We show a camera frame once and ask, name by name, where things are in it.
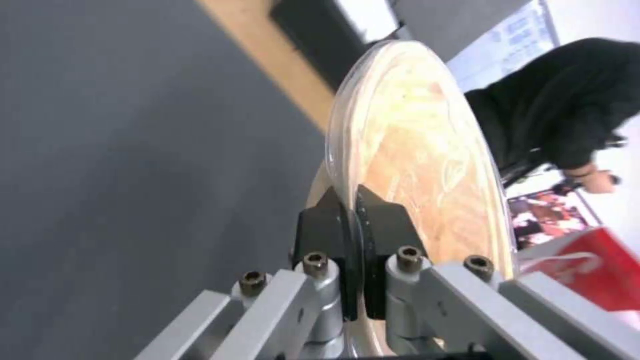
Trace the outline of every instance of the sleeve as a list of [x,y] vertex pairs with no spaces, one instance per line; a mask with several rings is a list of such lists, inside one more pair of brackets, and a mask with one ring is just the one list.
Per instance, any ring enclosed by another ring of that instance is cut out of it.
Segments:
[[551,163],[563,170],[583,167],[591,161],[593,152],[603,146],[611,132],[604,126],[603,114],[584,109],[574,116],[559,119],[556,131],[543,143],[541,150]]

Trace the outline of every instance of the person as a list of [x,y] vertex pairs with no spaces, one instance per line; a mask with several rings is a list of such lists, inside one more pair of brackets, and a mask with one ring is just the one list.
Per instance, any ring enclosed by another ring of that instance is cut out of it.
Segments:
[[592,155],[640,111],[640,44],[579,40],[465,97],[499,169],[539,148],[587,191],[612,192]]

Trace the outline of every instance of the cylindrical joint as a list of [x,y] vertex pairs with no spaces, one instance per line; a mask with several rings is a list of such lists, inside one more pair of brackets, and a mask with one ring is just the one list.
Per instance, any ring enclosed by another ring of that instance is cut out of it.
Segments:
[[426,258],[421,259],[420,268],[414,272],[401,270],[399,254],[387,260],[386,289],[386,330],[388,336],[400,336],[404,339],[415,339],[429,336],[429,331],[422,323],[414,304],[421,304],[414,294],[419,285],[420,272],[431,266]]
[[413,273],[422,268],[422,252],[419,249],[412,246],[402,246],[396,255],[400,270]]
[[249,309],[260,292],[269,284],[272,276],[262,272],[245,273],[231,288],[231,297],[242,301],[244,310]]
[[482,255],[469,255],[463,263],[467,270],[484,282],[491,281],[493,276],[493,262]]
[[[324,256],[325,274],[314,278],[317,296],[321,306],[307,342],[326,343],[337,336],[342,336],[342,301],[340,299],[340,269],[331,259]],[[307,266],[303,261],[296,265],[295,271],[307,274]]]
[[313,251],[302,259],[305,274],[318,279],[326,275],[327,257],[324,252]]

